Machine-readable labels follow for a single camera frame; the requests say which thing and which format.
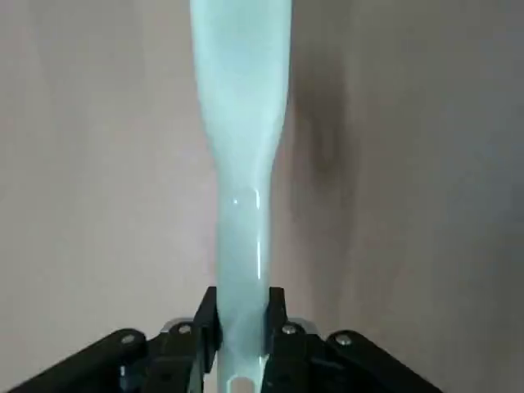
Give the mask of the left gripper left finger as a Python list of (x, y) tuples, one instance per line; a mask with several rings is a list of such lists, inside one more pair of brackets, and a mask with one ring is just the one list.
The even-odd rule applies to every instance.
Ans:
[(202, 392), (221, 342), (216, 289), (193, 318), (175, 318), (148, 339), (117, 330), (12, 387), (14, 392)]

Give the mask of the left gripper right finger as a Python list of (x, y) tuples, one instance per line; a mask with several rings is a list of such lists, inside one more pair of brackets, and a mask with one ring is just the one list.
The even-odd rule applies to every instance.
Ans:
[(439, 392), (427, 379), (352, 330), (326, 339), (287, 316), (285, 291), (269, 289), (269, 357), (263, 392)]

